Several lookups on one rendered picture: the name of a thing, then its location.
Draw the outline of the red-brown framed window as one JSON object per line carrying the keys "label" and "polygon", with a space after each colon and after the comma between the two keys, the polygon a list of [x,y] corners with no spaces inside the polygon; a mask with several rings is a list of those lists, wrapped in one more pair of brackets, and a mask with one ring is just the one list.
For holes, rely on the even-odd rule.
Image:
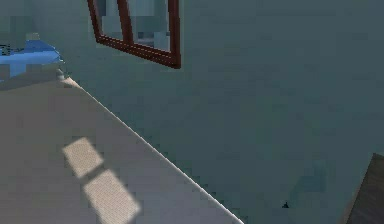
{"label": "red-brown framed window", "polygon": [[181,68],[179,0],[87,0],[98,44]]}

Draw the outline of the blue bed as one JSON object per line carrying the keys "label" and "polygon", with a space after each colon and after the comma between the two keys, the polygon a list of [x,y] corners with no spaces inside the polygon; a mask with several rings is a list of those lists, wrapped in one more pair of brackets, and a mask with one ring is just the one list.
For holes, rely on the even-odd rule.
{"label": "blue bed", "polygon": [[0,83],[27,71],[60,68],[64,64],[56,48],[38,33],[28,33],[21,48],[0,43]]}

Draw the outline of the dark brown wooden furniture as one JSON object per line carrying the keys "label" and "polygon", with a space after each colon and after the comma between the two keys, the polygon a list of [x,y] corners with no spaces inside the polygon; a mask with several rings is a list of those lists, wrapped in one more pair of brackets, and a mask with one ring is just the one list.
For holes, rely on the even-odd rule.
{"label": "dark brown wooden furniture", "polygon": [[374,153],[346,224],[384,224],[384,156]]}

